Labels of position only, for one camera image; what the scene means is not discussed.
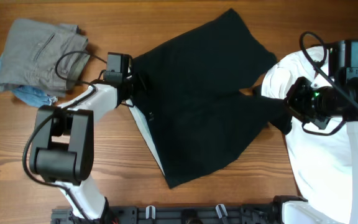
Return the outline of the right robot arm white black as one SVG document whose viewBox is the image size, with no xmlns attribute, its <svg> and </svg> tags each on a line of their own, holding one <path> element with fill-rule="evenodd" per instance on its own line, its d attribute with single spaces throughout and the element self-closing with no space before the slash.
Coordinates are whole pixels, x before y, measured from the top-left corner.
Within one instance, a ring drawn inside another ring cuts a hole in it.
<svg viewBox="0 0 358 224">
<path fill-rule="evenodd" d="M 262 94 L 291 113 L 285 141 L 300 199 L 282 203 L 283 223 L 358 223 L 358 40 L 287 55 Z"/>
</svg>

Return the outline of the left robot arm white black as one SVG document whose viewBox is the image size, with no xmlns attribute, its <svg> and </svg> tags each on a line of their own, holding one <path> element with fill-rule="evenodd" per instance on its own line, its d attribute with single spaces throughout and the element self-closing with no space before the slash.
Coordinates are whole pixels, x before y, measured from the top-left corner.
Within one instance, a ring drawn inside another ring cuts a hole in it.
<svg viewBox="0 0 358 224">
<path fill-rule="evenodd" d="M 120 222 L 91 176 L 94 124 L 119 105 L 134 107 L 139 91 L 147 91 L 146 79 L 139 73 L 94 80 L 73 100 L 38 109 L 23 150 L 23 170 L 34 182 L 60 189 L 71 206 L 68 222 Z"/>
</svg>

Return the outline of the black shorts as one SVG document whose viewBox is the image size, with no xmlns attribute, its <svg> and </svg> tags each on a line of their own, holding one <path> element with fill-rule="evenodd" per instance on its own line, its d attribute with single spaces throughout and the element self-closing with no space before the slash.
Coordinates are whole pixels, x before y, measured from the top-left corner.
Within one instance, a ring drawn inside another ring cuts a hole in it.
<svg viewBox="0 0 358 224">
<path fill-rule="evenodd" d="M 291 131 L 282 100 L 243 93 L 276 62 L 233 9 L 135 58 L 132 102 L 169 187 L 226 167 L 268 124 Z"/>
</svg>

